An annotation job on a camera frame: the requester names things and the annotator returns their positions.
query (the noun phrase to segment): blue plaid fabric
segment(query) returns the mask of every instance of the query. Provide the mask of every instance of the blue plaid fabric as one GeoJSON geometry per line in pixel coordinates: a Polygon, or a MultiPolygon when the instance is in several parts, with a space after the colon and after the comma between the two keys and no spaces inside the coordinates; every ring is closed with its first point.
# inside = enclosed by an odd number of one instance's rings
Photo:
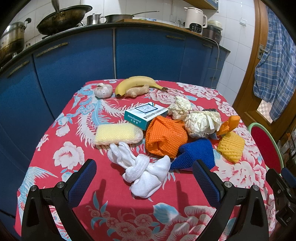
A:
{"type": "Polygon", "coordinates": [[[270,117],[277,120],[296,87],[296,47],[281,21],[272,10],[268,12],[268,38],[266,50],[255,69],[254,94],[273,103],[270,117]]]}

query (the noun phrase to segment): yellow mesh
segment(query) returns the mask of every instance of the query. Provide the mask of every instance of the yellow mesh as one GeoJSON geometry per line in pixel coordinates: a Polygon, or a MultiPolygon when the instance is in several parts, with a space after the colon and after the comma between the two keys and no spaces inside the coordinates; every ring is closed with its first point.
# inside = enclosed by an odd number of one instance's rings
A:
{"type": "Polygon", "coordinates": [[[132,144],[138,143],[142,139],[143,131],[131,123],[102,124],[97,127],[93,143],[95,145],[109,145],[122,141],[132,144]]]}
{"type": "Polygon", "coordinates": [[[217,151],[232,163],[238,163],[244,150],[244,139],[234,132],[228,132],[219,142],[217,151]]]}

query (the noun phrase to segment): electric kettle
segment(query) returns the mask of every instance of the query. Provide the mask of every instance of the electric kettle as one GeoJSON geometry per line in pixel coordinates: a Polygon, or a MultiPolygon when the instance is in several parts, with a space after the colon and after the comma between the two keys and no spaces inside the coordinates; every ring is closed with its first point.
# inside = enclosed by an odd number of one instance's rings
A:
{"type": "Polygon", "coordinates": [[[202,29],[207,27],[207,16],[203,11],[195,7],[185,7],[187,11],[185,28],[202,34],[202,29]]]}

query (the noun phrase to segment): tablecloth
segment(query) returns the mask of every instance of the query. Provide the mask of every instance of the tablecloth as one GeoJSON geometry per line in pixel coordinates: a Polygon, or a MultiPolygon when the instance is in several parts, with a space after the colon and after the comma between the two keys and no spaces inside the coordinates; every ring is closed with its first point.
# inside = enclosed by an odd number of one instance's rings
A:
{"type": "MultiPolygon", "coordinates": [[[[21,234],[21,221],[29,188],[53,187],[59,181],[66,181],[79,170],[88,158],[96,161],[97,172],[80,205],[73,209],[83,226],[94,240],[113,241],[162,241],[195,240],[215,212],[207,202],[193,174],[186,171],[170,171],[162,185],[150,198],[132,196],[130,184],[124,182],[124,169],[113,164],[107,157],[108,146],[94,146],[92,140],[96,127],[105,123],[124,122],[126,109],[153,101],[168,107],[174,96],[188,99],[194,110],[216,108],[222,121],[236,115],[234,109],[218,91],[183,83],[157,81],[168,87],[167,92],[150,88],[149,93],[133,99],[98,99],[94,88],[98,83],[111,84],[113,89],[122,80],[98,80],[87,82],[69,101],[63,112],[49,127],[36,147],[34,156],[17,192],[16,231],[21,234]]],[[[275,204],[272,189],[265,180],[266,167],[262,156],[246,126],[241,121],[234,130],[245,139],[245,147],[239,163],[231,164],[215,149],[218,142],[211,140],[215,167],[212,172],[223,181],[230,181],[237,187],[259,186],[267,212],[269,232],[275,226],[275,204]]],[[[146,153],[145,139],[131,144],[135,155],[146,153]]],[[[151,155],[151,161],[160,158],[151,155]]],[[[52,216],[61,236],[70,240],[54,207],[52,216]]],[[[225,240],[237,217],[235,207],[220,238],[225,240]]]]}

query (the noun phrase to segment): screw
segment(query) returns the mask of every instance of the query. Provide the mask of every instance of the screw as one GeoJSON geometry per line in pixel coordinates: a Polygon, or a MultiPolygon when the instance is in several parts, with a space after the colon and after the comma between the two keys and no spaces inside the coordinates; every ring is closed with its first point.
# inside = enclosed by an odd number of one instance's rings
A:
{"type": "Polygon", "coordinates": [[[37,186],[36,185],[33,185],[31,188],[30,188],[30,190],[33,192],[33,191],[35,191],[37,189],[37,186]]]}
{"type": "Polygon", "coordinates": [[[258,187],[257,185],[253,185],[253,189],[254,189],[255,191],[258,191],[258,190],[259,190],[259,187],[258,187]]]}
{"type": "Polygon", "coordinates": [[[58,182],[58,183],[57,183],[57,187],[58,187],[58,188],[62,188],[64,185],[65,185],[64,182],[58,182]]]}
{"type": "Polygon", "coordinates": [[[227,182],[224,182],[224,185],[226,187],[230,188],[232,186],[232,183],[227,181],[227,182]]]}

